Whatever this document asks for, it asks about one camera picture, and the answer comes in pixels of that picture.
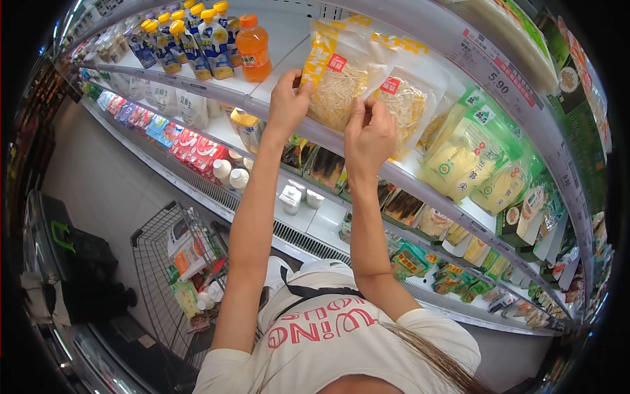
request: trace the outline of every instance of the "hand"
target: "hand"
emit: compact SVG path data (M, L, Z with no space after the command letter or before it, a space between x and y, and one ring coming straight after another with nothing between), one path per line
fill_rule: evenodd
M311 104L313 82L308 81L296 93L293 92L293 88L300 83L301 75L302 70L300 69L285 72L272 91L272 102L266 128L273 131L274 141L276 139L281 141L282 146L302 122Z
M382 100L356 98L345 130L344 152L350 189L376 190L379 169L396 148L396 119Z

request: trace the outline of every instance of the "white t-shirt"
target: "white t-shirt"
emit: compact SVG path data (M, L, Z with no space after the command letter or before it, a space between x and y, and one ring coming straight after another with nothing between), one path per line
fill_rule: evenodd
M316 289L357 288L353 278L333 272L313 272L289 282ZM260 312L265 315L259 319L265 334L251 355L234 349L209 352L193 394L254 393L274 374L263 393L317 393L350 374L380 378L405 394L451 391L417 351L379 324L393 322L372 303L330 294L298 304L273 320L297 299L286 286L271 298ZM420 334L471 374L481 361L473 337L435 312L418 308L396 324Z

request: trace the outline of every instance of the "yellow cap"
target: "yellow cap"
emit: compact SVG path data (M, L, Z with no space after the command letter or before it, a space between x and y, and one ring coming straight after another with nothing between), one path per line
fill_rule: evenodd
M217 10L216 9L205 9L201 12L201 17L203 18L203 21L208 23L208 22L212 22L212 19L217 16Z
M179 33L183 33L184 30L186 30L184 28L184 21L181 19L178 19L176 21L174 21L173 23L171 23L171 28L170 28L170 32L173 34L179 34Z
M157 20L162 24L165 24L166 22L168 22L169 19L171 19L171 13L160 14L160 16L158 16L157 18Z
M230 6L230 3L228 3L227 1L219 1L218 3L214 4L214 9L217 10L217 12L221 15L225 15L227 13L227 8Z
M171 19L176 21L176 20L180 20L183 19L185 15L185 12L183 9L179 10L179 11L175 11L174 13L171 14Z
M149 23L144 25L142 28L145 29L147 32L152 33L157 30L158 23L156 21L149 21Z
M193 8L190 9L190 14L197 15L201 13L201 11L203 11L204 9L205 9L205 6L202 3L195 4Z

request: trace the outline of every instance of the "cart handle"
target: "cart handle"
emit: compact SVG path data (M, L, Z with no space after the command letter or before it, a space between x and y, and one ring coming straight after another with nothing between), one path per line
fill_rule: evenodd
M76 251L74 250L74 245L72 243L64 242L57 238L57 233L55 232L56 228L70 234L70 230L68 230L68 225L60 223L56 220L52 220L50 221L50 232L52 233L52 239L55 240L56 243L58 243L63 248L72 250L72 252L76 254Z

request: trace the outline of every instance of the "black strap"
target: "black strap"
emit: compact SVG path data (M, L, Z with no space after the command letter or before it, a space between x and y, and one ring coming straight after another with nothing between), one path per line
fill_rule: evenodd
M296 286L296 285L288 284L287 272L288 270L286 267L280 268L280 276L282 276L282 280L284 281L284 284L287 286L287 289L289 289L291 294L295 296L300 296L302 298L298 299L296 302L284 308L282 312L280 312L278 316L276 316L275 319L273 320L277 320L277 318L284 315L288 310L293 308L295 305L301 304L304 301L307 301L315 297L325 296L327 294L341 294L342 296L358 296L365 299L365 297L363 297L363 294L361 294L360 291L350 289L349 287L320 287L319 289L313 289L312 287Z

